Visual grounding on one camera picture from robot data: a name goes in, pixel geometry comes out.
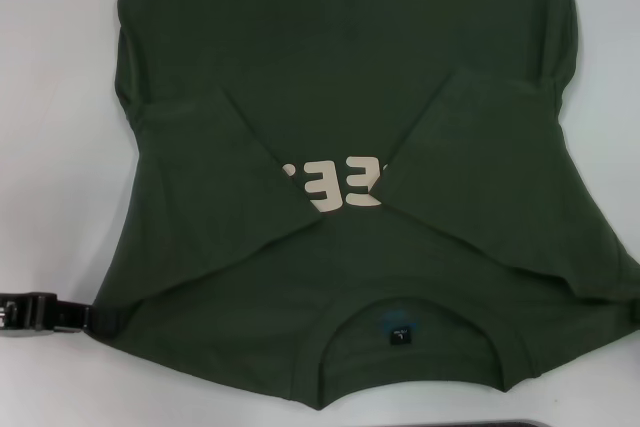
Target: dark green t-shirt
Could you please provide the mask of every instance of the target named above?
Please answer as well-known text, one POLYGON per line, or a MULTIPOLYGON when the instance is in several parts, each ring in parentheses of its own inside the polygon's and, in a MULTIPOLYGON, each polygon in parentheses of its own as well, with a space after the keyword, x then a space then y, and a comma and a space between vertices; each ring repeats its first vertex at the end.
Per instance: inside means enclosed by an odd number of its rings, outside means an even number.
POLYGON ((565 148, 573 0, 119 0, 116 348, 322 408, 507 390, 638 327, 565 148))

